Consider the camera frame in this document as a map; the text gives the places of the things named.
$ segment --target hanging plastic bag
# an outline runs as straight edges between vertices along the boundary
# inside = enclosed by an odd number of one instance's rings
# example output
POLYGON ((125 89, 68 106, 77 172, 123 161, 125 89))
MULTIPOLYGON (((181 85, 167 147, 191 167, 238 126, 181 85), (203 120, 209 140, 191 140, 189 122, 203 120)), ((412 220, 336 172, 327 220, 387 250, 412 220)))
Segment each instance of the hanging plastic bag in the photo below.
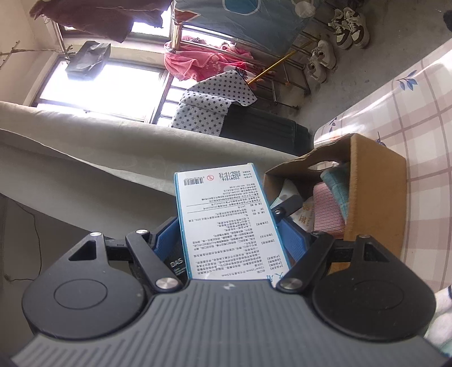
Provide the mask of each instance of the hanging plastic bag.
POLYGON ((86 41, 66 68, 69 79, 94 80, 110 58, 111 44, 86 41))

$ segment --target shoe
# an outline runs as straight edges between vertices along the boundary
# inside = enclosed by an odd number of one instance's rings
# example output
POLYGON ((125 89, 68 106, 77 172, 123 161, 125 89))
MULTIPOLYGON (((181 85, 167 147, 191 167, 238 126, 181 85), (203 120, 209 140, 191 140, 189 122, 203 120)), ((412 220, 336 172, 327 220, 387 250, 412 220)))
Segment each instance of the shoe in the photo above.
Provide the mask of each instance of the shoe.
POLYGON ((319 41, 317 47, 312 50, 312 55, 319 60, 320 64, 328 69, 332 69, 336 65, 333 46, 327 41, 319 41))
POLYGON ((344 15, 355 46, 358 48, 366 47, 369 43, 370 35, 366 27, 366 18, 364 15, 351 8, 344 8, 344 15))
POLYGON ((309 58, 307 64, 308 74, 312 76, 319 83, 323 83, 326 79, 326 71, 319 59, 315 56, 309 58))
POLYGON ((352 36, 350 32, 350 27, 345 20, 344 12, 341 9, 334 10, 334 18, 331 23, 328 23, 330 27, 335 29, 334 34, 336 35, 336 45, 342 49, 346 50, 352 43, 352 36))

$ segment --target gray ribbed panel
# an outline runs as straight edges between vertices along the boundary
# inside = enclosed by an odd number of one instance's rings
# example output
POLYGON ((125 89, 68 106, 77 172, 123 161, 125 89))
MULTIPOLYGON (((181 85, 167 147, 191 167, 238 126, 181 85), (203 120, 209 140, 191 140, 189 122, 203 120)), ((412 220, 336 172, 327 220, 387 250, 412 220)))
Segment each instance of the gray ribbed panel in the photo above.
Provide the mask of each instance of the gray ribbed panel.
POLYGON ((342 335, 302 297, 279 293, 267 281, 191 281, 181 292, 155 297, 115 335, 84 343, 39 335, 13 361, 19 367, 436 367, 446 358, 421 337, 369 343, 342 335))

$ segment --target teal cloth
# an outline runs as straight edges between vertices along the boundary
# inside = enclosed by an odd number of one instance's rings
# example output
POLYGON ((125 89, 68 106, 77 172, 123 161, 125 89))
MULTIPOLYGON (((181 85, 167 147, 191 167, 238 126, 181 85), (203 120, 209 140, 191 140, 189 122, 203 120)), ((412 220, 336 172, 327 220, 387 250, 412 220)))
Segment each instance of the teal cloth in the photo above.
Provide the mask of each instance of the teal cloth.
POLYGON ((339 205, 344 221, 348 217, 348 189, 350 187, 350 162, 327 168, 320 174, 339 205))

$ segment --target white fabric with black stars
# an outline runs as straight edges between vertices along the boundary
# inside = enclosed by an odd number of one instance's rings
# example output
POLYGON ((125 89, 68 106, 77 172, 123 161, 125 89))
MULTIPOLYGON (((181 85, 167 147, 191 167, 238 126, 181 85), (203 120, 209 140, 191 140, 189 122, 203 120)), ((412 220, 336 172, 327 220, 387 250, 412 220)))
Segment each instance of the white fabric with black stars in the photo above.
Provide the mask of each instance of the white fabric with black stars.
POLYGON ((171 127, 219 136, 229 106, 249 106, 256 96, 237 71, 212 76, 187 89, 179 102, 171 127))

